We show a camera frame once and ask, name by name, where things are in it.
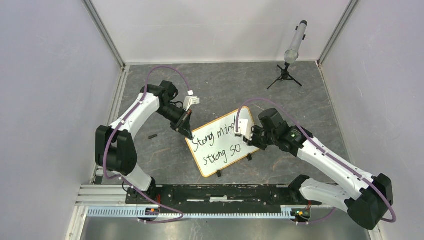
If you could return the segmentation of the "yellow framed whiteboard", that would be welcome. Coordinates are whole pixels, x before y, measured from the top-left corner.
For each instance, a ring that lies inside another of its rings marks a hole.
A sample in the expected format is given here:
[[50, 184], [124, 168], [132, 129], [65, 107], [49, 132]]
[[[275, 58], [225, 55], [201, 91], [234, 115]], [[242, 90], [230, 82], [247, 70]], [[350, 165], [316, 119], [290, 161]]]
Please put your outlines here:
[[204, 178], [259, 150], [257, 147], [246, 145], [242, 138], [235, 136], [237, 112], [234, 110], [195, 129], [192, 132], [193, 139], [186, 139]]

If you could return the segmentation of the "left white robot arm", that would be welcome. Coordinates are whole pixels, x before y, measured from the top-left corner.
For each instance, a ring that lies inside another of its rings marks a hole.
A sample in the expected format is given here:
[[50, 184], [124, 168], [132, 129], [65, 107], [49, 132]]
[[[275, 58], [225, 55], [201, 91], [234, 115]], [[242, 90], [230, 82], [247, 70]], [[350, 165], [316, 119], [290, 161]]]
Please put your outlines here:
[[134, 139], [148, 118], [157, 113], [170, 122], [173, 131], [192, 140], [190, 126], [191, 106], [200, 103], [192, 90], [187, 92], [181, 107], [173, 100], [179, 91], [170, 81], [160, 85], [144, 86], [131, 107], [108, 126], [101, 125], [95, 132], [95, 163], [107, 171], [118, 174], [138, 189], [138, 197], [145, 204], [153, 203], [157, 190], [154, 179], [138, 166], [138, 154]]

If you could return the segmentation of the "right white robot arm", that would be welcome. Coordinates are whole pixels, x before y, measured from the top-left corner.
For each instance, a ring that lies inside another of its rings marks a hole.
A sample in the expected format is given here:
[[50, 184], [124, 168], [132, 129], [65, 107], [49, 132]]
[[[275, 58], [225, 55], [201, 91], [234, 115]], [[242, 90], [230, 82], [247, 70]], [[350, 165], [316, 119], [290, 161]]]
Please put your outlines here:
[[305, 161], [335, 184], [322, 183], [300, 175], [291, 184], [289, 199], [295, 204], [315, 201], [339, 209], [360, 227], [373, 230], [386, 221], [386, 213], [394, 213], [391, 179], [383, 173], [373, 175], [349, 163], [301, 126], [289, 126], [275, 109], [264, 110], [259, 116], [260, 125], [236, 116], [235, 135], [248, 146], [266, 150], [276, 146], [282, 152]]

